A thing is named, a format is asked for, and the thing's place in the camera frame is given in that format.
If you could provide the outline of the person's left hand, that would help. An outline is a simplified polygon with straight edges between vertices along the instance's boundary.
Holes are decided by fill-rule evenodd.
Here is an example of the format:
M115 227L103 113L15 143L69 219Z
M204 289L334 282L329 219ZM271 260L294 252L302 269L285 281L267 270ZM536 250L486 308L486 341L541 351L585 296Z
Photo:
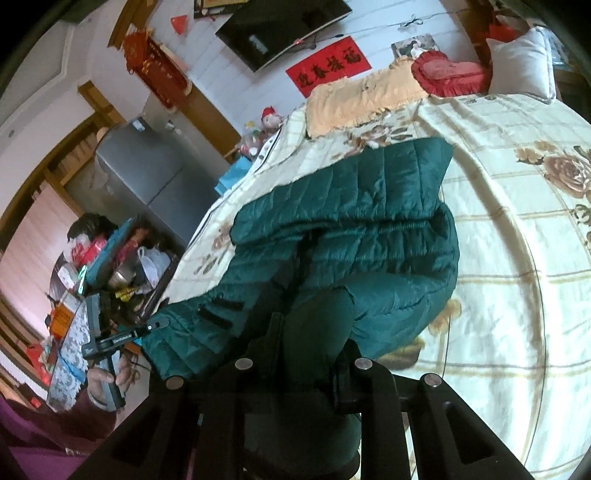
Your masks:
M118 361L117 374L113 375L99 367L92 367L87 372L87 393L98 404L106 406L107 398L104 387L108 384L116 385L124 394L135 382L136 371L128 357L122 354Z

